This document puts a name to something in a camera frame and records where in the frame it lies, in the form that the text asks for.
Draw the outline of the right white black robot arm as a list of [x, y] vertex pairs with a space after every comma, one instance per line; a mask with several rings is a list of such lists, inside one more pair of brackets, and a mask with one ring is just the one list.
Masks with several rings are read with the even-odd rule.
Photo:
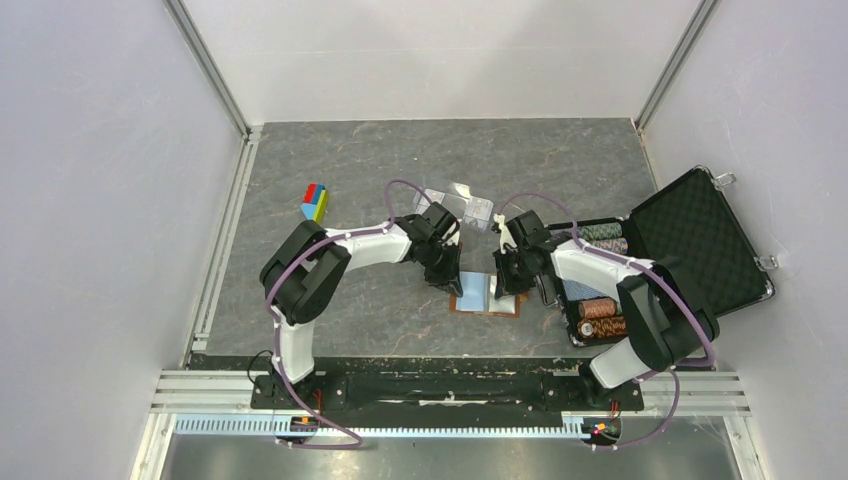
[[592, 358], [577, 382], [585, 405], [602, 408], [624, 383], [647, 379], [680, 363], [713, 364], [718, 323], [679, 259], [623, 256], [577, 235], [558, 240], [534, 211], [512, 219], [496, 214], [493, 219], [492, 229], [500, 237], [493, 254], [496, 298], [525, 293], [544, 278], [574, 280], [622, 309], [626, 337]]

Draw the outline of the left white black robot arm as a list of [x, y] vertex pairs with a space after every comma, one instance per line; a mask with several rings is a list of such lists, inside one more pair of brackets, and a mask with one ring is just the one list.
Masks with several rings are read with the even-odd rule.
[[420, 214], [379, 225], [332, 230], [301, 222], [260, 272], [266, 308], [272, 315], [272, 364], [280, 376], [275, 392], [290, 407], [314, 394], [314, 321], [330, 304], [343, 276], [378, 264], [412, 262], [425, 282], [460, 297], [460, 222], [438, 202]]

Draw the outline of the brown leather card holder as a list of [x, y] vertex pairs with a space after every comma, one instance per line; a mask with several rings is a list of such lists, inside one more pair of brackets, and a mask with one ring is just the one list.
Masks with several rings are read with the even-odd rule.
[[460, 272], [463, 295], [450, 296], [450, 311], [461, 314], [480, 314], [517, 318], [521, 304], [528, 299], [526, 293], [495, 298], [497, 276], [481, 272]]

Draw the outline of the clear plastic card sleeve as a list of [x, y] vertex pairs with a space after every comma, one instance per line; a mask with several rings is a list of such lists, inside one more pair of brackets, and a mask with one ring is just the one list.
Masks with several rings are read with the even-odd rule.
[[442, 178], [430, 178], [422, 189], [431, 200], [449, 210], [465, 230], [487, 231], [492, 224], [495, 192]]

